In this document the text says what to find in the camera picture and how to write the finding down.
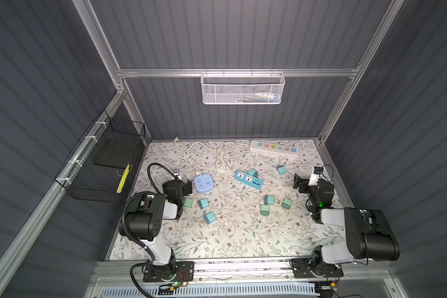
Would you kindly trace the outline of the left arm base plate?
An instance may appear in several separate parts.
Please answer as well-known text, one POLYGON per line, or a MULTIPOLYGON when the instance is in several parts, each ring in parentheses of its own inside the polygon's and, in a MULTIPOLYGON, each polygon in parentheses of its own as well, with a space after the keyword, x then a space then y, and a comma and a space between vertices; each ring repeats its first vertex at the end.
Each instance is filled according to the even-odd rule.
POLYGON ((149 265, 144 268, 144 283, 190 282, 194 279, 193 261, 178 261, 165 266, 149 265))

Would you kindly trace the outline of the lavender square power socket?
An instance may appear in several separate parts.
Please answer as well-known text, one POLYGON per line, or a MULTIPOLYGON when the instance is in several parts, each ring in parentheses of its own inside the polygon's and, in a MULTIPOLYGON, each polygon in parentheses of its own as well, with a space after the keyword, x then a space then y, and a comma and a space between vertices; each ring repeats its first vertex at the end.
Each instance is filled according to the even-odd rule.
POLYGON ((198 193, 204 194, 214 189, 214 181, 210 174, 205 173, 194 178, 194 186, 198 193))

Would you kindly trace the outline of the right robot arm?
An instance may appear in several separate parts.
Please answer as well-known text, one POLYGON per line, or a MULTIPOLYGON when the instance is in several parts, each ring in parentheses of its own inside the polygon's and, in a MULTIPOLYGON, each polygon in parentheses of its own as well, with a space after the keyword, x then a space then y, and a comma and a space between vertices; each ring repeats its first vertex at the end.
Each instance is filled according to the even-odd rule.
POLYGON ((370 260, 399 259, 399 244, 382 211, 354 207, 334 208, 334 185, 315 173, 309 179, 295 174, 293 188, 308 195, 305 206, 315 223, 342 227, 345 230, 344 240, 314 248, 308 261, 309 270, 314 276, 326 277, 334 273, 339 277, 341 274, 337 271, 342 264, 368 265, 370 260))

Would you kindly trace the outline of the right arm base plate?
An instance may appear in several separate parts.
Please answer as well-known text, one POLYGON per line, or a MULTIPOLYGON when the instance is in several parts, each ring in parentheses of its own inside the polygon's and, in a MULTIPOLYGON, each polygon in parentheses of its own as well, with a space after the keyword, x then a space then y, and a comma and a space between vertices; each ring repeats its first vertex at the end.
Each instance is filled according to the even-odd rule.
POLYGON ((295 278, 342 278, 343 270, 334 264, 317 263, 310 258, 289 261, 295 278))

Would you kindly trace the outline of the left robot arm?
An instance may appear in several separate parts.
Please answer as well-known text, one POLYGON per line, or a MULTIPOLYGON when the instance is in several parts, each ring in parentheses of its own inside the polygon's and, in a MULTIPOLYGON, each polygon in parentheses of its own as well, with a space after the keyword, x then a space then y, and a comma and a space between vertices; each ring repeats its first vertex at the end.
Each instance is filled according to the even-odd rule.
POLYGON ((125 203, 119 233, 148 253, 147 266, 171 275, 177 269, 176 257, 160 235, 161 226, 164 221, 180 219, 185 197, 192 193, 192 182, 171 180, 163 186, 162 193, 138 192, 125 203))

